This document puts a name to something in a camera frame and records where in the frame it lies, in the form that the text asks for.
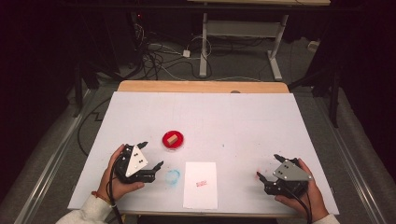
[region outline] blue stain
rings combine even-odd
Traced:
[[[177,181],[180,179],[180,172],[178,170],[171,170],[168,171],[168,173],[165,176],[165,182],[166,184],[170,186],[175,186],[177,184]]]

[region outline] white paper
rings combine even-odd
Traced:
[[[218,183],[214,162],[186,162],[183,207],[218,209]]]

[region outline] desk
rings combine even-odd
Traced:
[[[162,146],[165,132],[179,130],[185,142],[176,152]],[[113,95],[105,119],[68,208],[79,209],[100,182],[108,158],[121,143],[148,141],[143,153],[152,168],[164,161],[156,180],[118,202],[122,212],[140,215],[294,217],[266,195],[257,171],[275,180],[273,157],[301,157],[309,164],[326,206],[338,214],[328,182],[298,106],[283,83],[125,81]],[[186,161],[217,165],[218,209],[183,204]],[[178,171],[176,185],[166,181]]]
[[[210,3],[229,3],[229,4],[259,4],[259,5],[286,5],[286,6],[328,6],[330,0],[190,0],[202,2],[205,5]],[[282,40],[283,32],[289,15],[283,15],[281,22],[255,22],[255,21],[209,21],[207,13],[204,13],[202,31],[202,49],[200,63],[200,77],[206,77],[207,49],[206,38],[208,35],[236,35],[253,37],[274,37],[275,43],[272,50],[267,51],[267,56],[273,75],[276,81],[282,80],[279,66],[276,62],[276,53]]]

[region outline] white desk leg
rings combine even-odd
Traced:
[[[279,27],[277,29],[274,48],[273,50],[268,50],[268,60],[270,61],[270,65],[276,81],[282,80],[282,75],[280,74],[279,66],[277,66],[277,62],[276,62],[276,53],[277,53],[277,49],[279,48],[280,41],[282,40],[282,35],[283,32],[285,31],[288,17],[289,15],[283,16],[282,22],[279,24]]]
[[[202,23],[202,50],[201,50],[201,63],[199,66],[199,76],[206,77],[206,60],[207,60],[207,52],[206,52],[206,25],[207,25],[207,13],[204,13],[204,20]]]

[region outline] red stamp mark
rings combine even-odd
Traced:
[[[197,187],[201,187],[203,185],[207,185],[206,180],[200,181],[197,183]]]

